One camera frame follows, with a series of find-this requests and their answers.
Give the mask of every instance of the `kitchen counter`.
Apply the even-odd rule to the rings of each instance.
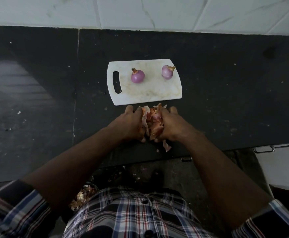
[[[123,113],[108,94],[108,63],[143,59],[172,60],[183,97],[162,104],[220,149],[289,143],[289,36],[0,27],[0,181]],[[189,155],[168,143],[168,153],[162,144],[123,144],[102,167]]]

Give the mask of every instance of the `shirt button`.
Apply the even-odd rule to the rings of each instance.
[[[147,230],[147,231],[144,233],[144,237],[145,237],[145,238],[152,238],[152,237],[153,237],[153,231],[152,231],[152,230]]]

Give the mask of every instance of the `white cutting board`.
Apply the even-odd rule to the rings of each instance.
[[[164,65],[174,66],[170,59],[110,62],[107,68],[107,86],[114,105],[182,98],[182,85],[177,70],[174,70],[170,80],[166,80],[161,75]],[[142,83],[131,81],[132,68],[144,72],[145,78]],[[119,72],[121,87],[119,94],[114,89],[112,79],[114,71]]]

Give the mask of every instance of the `peeled onion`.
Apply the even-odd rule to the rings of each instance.
[[[169,65],[164,65],[162,67],[162,76],[165,79],[171,79],[173,77],[173,71],[175,67],[171,67]]]
[[[134,83],[141,83],[144,80],[144,72],[132,68],[131,81]]]

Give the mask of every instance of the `person's left hand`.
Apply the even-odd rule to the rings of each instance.
[[[119,135],[123,141],[137,139],[145,142],[144,129],[141,127],[141,123],[142,108],[138,107],[133,112],[133,106],[128,105],[125,112],[112,121],[108,127],[115,130],[115,134]]]

